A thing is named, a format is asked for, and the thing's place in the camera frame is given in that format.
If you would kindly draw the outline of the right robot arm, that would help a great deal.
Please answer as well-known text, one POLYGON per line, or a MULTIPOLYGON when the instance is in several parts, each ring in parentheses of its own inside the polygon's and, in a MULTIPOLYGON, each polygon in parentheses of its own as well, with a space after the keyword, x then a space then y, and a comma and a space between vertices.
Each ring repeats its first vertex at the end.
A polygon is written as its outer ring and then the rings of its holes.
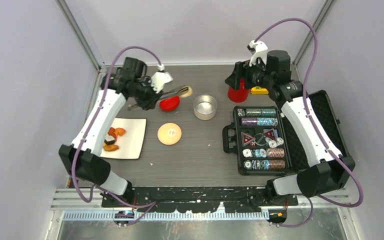
POLYGON ((312 109, 305 85, 292 79, 291 58, 284 50, 271 50, 266 60, 238 61, 225 83, 238 90, 262 87, 291 124, 303 146, 309 167, 297 174, 269 180, 265 198, 279 205, 286 195, 301 194, 308 198, 323 197, 339 190, 354 179, 354 159, 342 153, 330 140, 312 109))

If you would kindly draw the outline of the beige bun food piece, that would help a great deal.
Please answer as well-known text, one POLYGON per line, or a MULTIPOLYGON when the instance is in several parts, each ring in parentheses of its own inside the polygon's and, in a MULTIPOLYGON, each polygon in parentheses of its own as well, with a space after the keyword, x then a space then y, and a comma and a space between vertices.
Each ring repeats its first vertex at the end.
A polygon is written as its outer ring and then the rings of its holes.
POLYGON ((178 97, 179 98, 188 98, 192 95, 193 90, 190 86, 184 86, 179 92, 178 92, 178 97))

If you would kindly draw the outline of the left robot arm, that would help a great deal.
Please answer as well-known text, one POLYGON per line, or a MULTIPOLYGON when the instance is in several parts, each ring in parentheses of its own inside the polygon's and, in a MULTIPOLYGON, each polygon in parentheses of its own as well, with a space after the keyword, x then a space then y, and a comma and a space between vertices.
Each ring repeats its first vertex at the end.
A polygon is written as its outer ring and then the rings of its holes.
POLYGON ((112 171, 109 162, 101 158, 105 138, 121 108, 134 98, 143 110, 154 109, 172 77, 159 64, 153 76, 147 76, 145 62, 126 57, 122 67, 110 67, 101 83, 97 101, 82 129, 69 145, 58 150, 63 165, 73 180, 81 179, 114 194, 121 207, 133 202, 131 182, 112 171))

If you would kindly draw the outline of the red tall cup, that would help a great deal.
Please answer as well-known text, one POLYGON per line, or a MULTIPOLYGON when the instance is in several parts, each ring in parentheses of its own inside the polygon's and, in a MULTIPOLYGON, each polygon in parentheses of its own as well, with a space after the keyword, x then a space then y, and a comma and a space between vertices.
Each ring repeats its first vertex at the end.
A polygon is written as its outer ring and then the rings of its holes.
POLYGON ((235 103, 242 103, 244 102, 250 93, 250 90, 245 88, 245 79, 240 79, 240 86, 238 90, 234 90, 232 87, 229 87, 227 91, 227 97, 235 103))

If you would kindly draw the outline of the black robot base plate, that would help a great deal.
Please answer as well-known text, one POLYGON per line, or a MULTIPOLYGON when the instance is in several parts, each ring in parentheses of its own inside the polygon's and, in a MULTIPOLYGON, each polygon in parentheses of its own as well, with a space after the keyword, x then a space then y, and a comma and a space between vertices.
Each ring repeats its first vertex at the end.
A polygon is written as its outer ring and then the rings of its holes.
POLYGON ((260 207, 283 208, 298 205, 296 197, 269 198, 264 187, 257 186, 206 186, 206 187, 135 187, 127 198, 128 204, 141 206, 144 213, 155 203, 151 213, 214 213, 224 206, 226 213, 256 213, 260 207))

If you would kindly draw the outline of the metal tongs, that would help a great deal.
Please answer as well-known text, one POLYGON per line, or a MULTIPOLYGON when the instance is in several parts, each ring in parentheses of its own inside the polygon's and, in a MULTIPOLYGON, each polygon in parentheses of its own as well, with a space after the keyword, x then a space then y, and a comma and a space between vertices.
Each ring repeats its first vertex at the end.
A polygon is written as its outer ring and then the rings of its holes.
MULTIPOLYGON (((161 101, 163 101, 163 100, 165 100, 165 99, 168 99, 168 98, 171 98, 171 97, 178 97, 178 95, 179 95, 179 91, 180 91, 184 86, 186 86, 186 85, 176 87, 176 88, 174 88, 174 89, 172 89, 172 90, 169 90, 169 91, 167 91, 167 92, 162 91, 162 96, 161 96, 160 99, 157 101, 156 105, 157 105, 159 102, 161 102, 161 101)), ((137 103, 135 103, 135 104, 130 104, 130 105, 127 107, 127 110, 128 110, 128 111, 132 111, 132 110, 135 110, 135 109, 141 109, 141 108, 138 106, 137 103)))

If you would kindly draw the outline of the black white sushi piece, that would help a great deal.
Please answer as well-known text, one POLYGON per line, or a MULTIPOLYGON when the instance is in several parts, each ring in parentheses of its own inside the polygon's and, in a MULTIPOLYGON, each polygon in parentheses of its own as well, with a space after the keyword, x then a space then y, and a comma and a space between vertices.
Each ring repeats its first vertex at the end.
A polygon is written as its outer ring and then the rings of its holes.
POLYGON ((106 135, 106 137, 104 138, 104 144, 105 145, 113 145, 115 142, 116 142, 116 138, 113 137, 112 135, 106 135))

